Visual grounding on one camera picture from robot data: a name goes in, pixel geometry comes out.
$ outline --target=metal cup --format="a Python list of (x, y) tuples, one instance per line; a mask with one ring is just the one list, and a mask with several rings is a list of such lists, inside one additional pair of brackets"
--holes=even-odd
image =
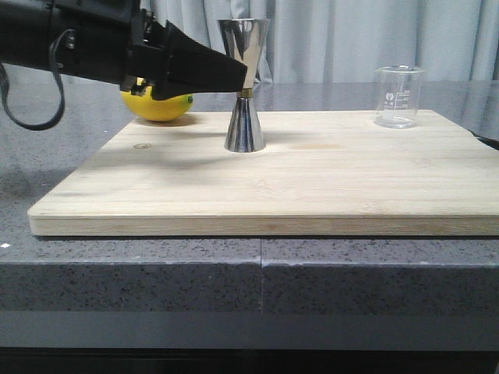
[(268, 19), (218, 20), (225, 53), (248, 67), (244, 87), (237, 93), (225, 139), (225, 149), (232, 152), (255, 152), (265, 148), (264, 135), (253, 101), (253, 83), (268, 23)]

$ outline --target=wooden cutting board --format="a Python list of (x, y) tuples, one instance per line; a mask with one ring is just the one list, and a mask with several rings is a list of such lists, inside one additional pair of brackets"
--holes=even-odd
[(433, 111), (260, 112), (267, 147), (224, 149), (230, 113), (130, 122), (29, 210), (36, 235), (498, 235), (499, 152)]

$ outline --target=black strap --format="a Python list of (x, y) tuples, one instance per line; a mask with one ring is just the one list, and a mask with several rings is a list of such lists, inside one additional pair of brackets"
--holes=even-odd
[(59, 106), (57, 111), (55, 112), (54, 116), (50, 118), (48, 121), (40, 124), (29, 124), (20, 121), (17, 119), (12, 112), (9, 109), (9, 104), (7, 103), (7, 98), (9, 95), (9, 78), (7, 76), (7, 72), (0, 62), (0, 89), (2, 90), (2, 104), (3, 108), (5, 109), (5, 113), (12, 119), (17, 125), (28, 129), (32, 131), (41, 131), (41, 130), (47, 130), (51, 129), (55, 125), (59, 123), (59, 121), (62, 118), (62, 115), (64, 114), (64, 109), (65, 109), (65, 98), (64, 98), (64, 87), (62, 86), (62, 80), (61, 80), (61, 74), (59, 73), (58, 70), (58, 65), (57, 65), (57, 60), (55, 59), (55, 54), (57, 53), (57, 50), (59, 48), (59, 44), (61, 43), (61, 40), (66, 36), (66, 34), (74, 32), (73, 29), (68, 29), (64, 30), (57, 39), (52, 41), (50, 44), (50, 47), (48, 49), (48, 67), (50, 71), (52, 72), (52, 75), (54, 76), (55, 83), (57, 83), (57, 87), (59, 90), (59, 95), (60, 95), (60, 100), (59, 100)]

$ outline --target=lemon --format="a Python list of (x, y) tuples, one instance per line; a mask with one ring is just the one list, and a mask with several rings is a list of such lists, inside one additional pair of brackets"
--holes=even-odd
[(186, 113), (193, 105), (191, 93), (166, 100), (153, 100), (151, 91), (152, 88), (149, 86), (143, 96), (132, 95), (131, 92), (121, 92), (121, 95), (126, 107), (132, 113), (151, 121), (171, 121)]

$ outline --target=jigger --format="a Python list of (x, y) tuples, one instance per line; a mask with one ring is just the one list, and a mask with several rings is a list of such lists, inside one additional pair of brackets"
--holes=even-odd
[(244, 87), (237, 93), (225, 139), (225, 149), (232, 152), (255, 152), (265, 148), (264, 134), (253, 101), (253, 83), (268, 23), (268, 19), (218, 20), (225, 53), (248, 67)]

